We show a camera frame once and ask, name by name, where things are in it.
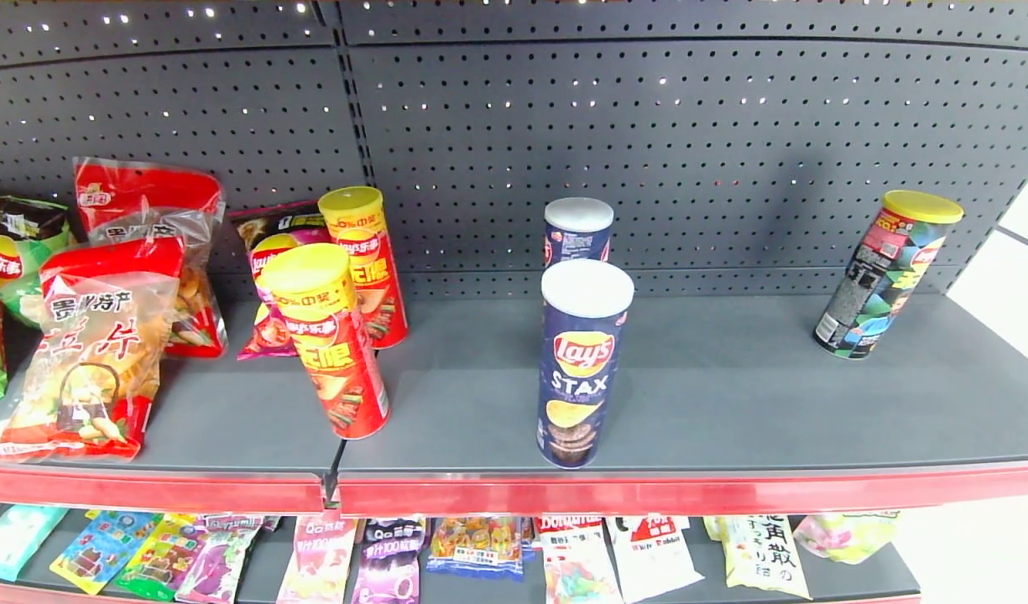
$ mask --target snack bag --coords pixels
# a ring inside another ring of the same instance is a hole
[[[50,319],[0,421],[0,459],[141,451],[159,387],[184,248],[180,238],[61,252],[40,271]]]
[[[160,514],[101,512],[54,562],[50,572],[96,596],[156,528]]]
[[[725,516],[720,527],[726,588],[743,584],[811,600],[785,516]]]
[[[316,199],[235,212],[230,215],[230,223],[245,241],[245,253],[254,280],[260,276],[264,264],[283,252],[300,244],[330,243],[331,240],[323,215],[316,206]],[[271,292],[260,287],[259,282],[256,292],[260,295],[261,304],[256,312],[253,337],[237,353],[237,360],[298,355],[286,328],[286,319]]]
[[[436,519],[427,570],[520,581],[521,519],[473,516]]]
[[[207,536],[196,530],[195,521],[196,517],[190,514],[164,514],[141,550],[118,574],[115,582],[119,588],[146,600],[175,600],[175,592]]]
[[[859,565],[893,540],[901,512],[806,516],[794,538],[805,550],[847,565]]]
[[[73,159],[80,222],[95,243],[180,236],[185,268],[167,351],[214,358],[226,348],[226,327],[208,281],[208,254],[226,202],[214,177],[141,161]]]
[[[40,295],[40,267],[73,244],[67,207],[0,195],[0,300],[17,320],[40,327],[47,316]]]
[[[356,533],[357,521],[341,519],[337,511],[299,516],[276,604],[341,602]]]
[[[10,505],[0,516],[0,579],[14,582],[25,563],[66,516],[65,507]]]

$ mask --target store shelf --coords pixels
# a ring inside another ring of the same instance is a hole
[[[321,511],[323,478],[331,473],[341,440],[331,432],[298,360],[234,360],[252,332],[254,304],[226,307],[230,344],[221,360],[163,361],[162,386],[137,459],[0,462],[0,501],[180,512]],[[23,371],[11,375],[0,417],[21,389]]]
[[[763,514],[1028,493],[1028,360],[940,295],[866,361],[811,339],[828,299],[637,299],[599,452],[537,451],[538,300],[417,302],[379,354],[390,423],[347,443],[342,513]]]

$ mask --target metal shelf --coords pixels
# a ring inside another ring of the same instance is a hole
[[[410,306],[390,423],[345,444],[342,513],[763,514],[1028,493],[1028,360],[940,295],[867,361],[809,336],[828,298],[633,302],[596,459],[537,451],[541,302]]]

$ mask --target can lid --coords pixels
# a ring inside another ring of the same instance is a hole
[[[615,221],[615,210],[590,196],[564,196],[547,204],[544,219],[563,231],[593,233]]]
[[[614,264],[578,258],[552,264],[541,279],[544,300],[586,319],[613,317],[633,302],[633,279]]]
[[[337,281],[350,271],[340,244],[309,243],[271,258],[260,271],[260,287],[276,295],[303,294]]]
[[[934,225],[953,225],[965,217],[965,210],[937,194],[920,191],[894,190],[883,194],[883,207],[912,218],[913,221],[931,222]]]

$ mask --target yellow lid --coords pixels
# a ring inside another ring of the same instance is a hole
[[[912,218],[913,221],[931,222],[934,225],[953,225],[965,217],[965,210],[950,199],[920,191],[895,190],[883,194],[883,207]]]
[[[302,244],[271,258],[258,279],[276,295],[306,294],[336,282],[350,270],[350,254],[340,244]]]

